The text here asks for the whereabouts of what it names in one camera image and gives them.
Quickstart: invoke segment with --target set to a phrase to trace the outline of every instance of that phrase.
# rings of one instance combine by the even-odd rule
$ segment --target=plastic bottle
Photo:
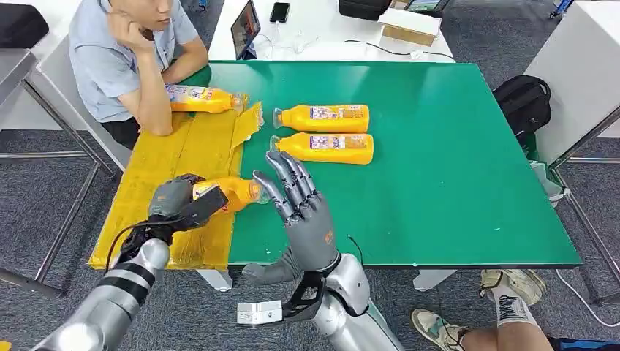
[[[271,149],[286,151],[302,161],[367,165],[372,161],[374,141],[370,134],[308,134],[271,137]]]
[[[366,105],[308,106],[273,110],[273,126],[306,132],[365,133],[370,112]]]
[[[194,185],[193,198],[196,200],[209,187],[216,185],[228,197],[228,204],[215,214],[237,212],[250,203],[267,203],[269,195],[257,182],[239,177],[224,177],[199,181]]]
[[[242,111],[243,94],[231,94],[217,88],[204,86],[166,86],[172,111],[197,111],[222,113],[226,110]]]

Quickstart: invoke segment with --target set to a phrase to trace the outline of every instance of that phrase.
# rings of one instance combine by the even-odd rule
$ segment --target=white sock
[[[506,277],[497,287],[491,289],[495,299],[495,310],[497,311],[497,326],[512,323],[526,322],[538,327],[538,323],[529,311],[525,301],[514,290],[510,289],[506,283]]]

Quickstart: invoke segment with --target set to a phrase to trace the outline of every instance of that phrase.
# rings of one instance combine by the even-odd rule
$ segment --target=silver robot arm
[[[268,152],[266,159],[286,196],[264,173],[255,170],[253,177],[271,196],[290,245],[276,263],[249,264],[243,273],[258,284],[303,278],[286,303],[238,304],[237,322],[312,320],[338,351],[404,350],[370,299],[362,265],[336,248],[331,212],[307,169],[286,152]]]
[[[116,350],[168,263],[173,233],[202,227],[228,202],[219,187],[192,200],[192,187],[199,180],[181,175],[155,191],[148,221],[135,224],[113,268],[71,317],[33,350]]]
[[[108,271],[73,315],[33,350],[116,350],[168,258],[164,241],[146,241],[136,257]]]

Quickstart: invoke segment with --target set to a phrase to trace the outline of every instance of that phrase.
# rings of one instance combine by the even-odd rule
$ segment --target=gray carpet
[[[222,1],[210,0],[206,12],[199,12],[193,1],[185,2],[202,38],[211,42]],[[495,87],[527,67],[555,26],[546,19],[550,10],[550,1],[455,0],[446,10],[442,29],[457,60],[478,63],[489,86]],[[72,148],[60,132],[0,132],[0,152]],[[584,153],[618,156],[620,144],[617,140],[597,140]],[[28,275],[36,273],[89,165],[88,160],[0,163],[0,266]],[[618,167],[566,165],[562,169],[614,257],[620,255],[616,234],[620,223]],[[97,283],[102,272],[91,270],[85,262],[117,186],[117,178],[102,174],[96,177],[48,276],[49,283],[67,292],[64,298],[48,300],[0,282],[0,340],[13,342],[14,350],[27,350],[60,325]],[[613,283],[610,271],[572,209],[561,203],[557,212],[586,264],[564,275],[586,295],[618,292],[620,287]],[[549,291],[532,312],[547,334],[618,338],[620,328],[598,325],[553,271],[540,273]],[[222,293],[211,289],[194,271],[165,272],[121,349],[332,350],[307,322],[259,330],[235,326],[236,303],[285,299],[292,285],[254,287],[238,271],[231,274],[235,286]],[[449,321],[471,326],[495,323],[493,304],[477,297],[478,271],[459,271],[438,290],[428,292],[413,290],[415,270],[368,270],[367,274],[375,303],[409,350],[438,350],[412,330],[409,312],[418,307],[438,311],[439,294],[443,314]],[[619,308],[597,311],[608,320],[620,318]]]

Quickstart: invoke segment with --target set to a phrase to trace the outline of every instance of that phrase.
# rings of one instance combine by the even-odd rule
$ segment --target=green table
[[[581,261],[474,64],[214,61],[210,86],[262,101],[241,176],[265,162],[274,107],[366,104],[370,165],[310,163],[338,248],[367,266],[573,267]],[[286,246],[272,205],[237,214],[231,265],[270,263]]]

